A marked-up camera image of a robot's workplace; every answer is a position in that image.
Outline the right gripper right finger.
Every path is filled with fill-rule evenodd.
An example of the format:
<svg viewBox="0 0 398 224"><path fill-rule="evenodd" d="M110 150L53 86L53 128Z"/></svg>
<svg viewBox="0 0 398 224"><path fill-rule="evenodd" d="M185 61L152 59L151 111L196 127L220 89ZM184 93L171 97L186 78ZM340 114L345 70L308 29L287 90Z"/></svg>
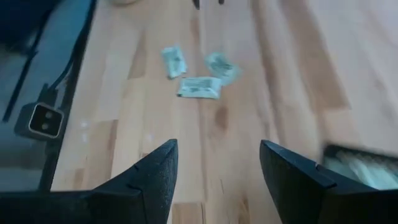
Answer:
<svg viewBox="0 0 398 224"><path fill-rule="evenodd" d="M398 224L398 158L327 144L317 163L260 143L262 173L283 224Z"/></svg>

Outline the right white sugar packet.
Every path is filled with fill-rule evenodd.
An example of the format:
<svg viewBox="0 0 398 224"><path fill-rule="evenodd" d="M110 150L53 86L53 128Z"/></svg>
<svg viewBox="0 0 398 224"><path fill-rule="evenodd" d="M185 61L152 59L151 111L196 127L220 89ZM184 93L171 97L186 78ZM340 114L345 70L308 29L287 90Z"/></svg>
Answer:
<svg viewBox="0 0 398 224"><path fill-rule="evenodd" d="M209 54L205 58L205 64L210 73L221 80L223 86L232 84L241 75L240 67L232 63L222 53Z"/></svg>

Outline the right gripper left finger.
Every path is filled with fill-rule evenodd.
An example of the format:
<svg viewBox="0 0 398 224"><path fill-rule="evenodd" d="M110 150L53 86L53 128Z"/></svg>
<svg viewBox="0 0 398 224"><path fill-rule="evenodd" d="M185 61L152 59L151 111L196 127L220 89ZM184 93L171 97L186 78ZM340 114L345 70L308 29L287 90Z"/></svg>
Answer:
<svg viewBox="0 0 398 224"><path fill-rule="evenodd" d="M0 224L166 224L177 171L169 139L91 190L0 193Z"/></svg>

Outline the center white sugar packet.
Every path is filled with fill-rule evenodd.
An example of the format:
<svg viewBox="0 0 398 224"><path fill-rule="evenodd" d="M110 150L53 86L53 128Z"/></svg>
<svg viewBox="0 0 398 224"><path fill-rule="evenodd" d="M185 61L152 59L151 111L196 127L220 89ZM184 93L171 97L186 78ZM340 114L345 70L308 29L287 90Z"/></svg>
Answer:
<svg viewBox="0 0 398 224"><path fill-rule="evenodd" d="M183 98L219 99L221 95L221 79L216 77L183 77L177 96Z"/></svg>

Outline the top-left white sugar packet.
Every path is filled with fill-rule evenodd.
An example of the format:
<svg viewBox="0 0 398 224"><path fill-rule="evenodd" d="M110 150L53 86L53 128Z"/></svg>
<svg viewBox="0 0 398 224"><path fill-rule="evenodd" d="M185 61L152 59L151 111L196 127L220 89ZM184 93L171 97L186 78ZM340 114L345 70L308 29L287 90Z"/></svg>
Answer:
<svg viewBox="0 0 398 224"><path fill-rule="evenodd" d="M187 72L187 64L179 46L166 47L161 54L169 79L174 79Z"/></svg>

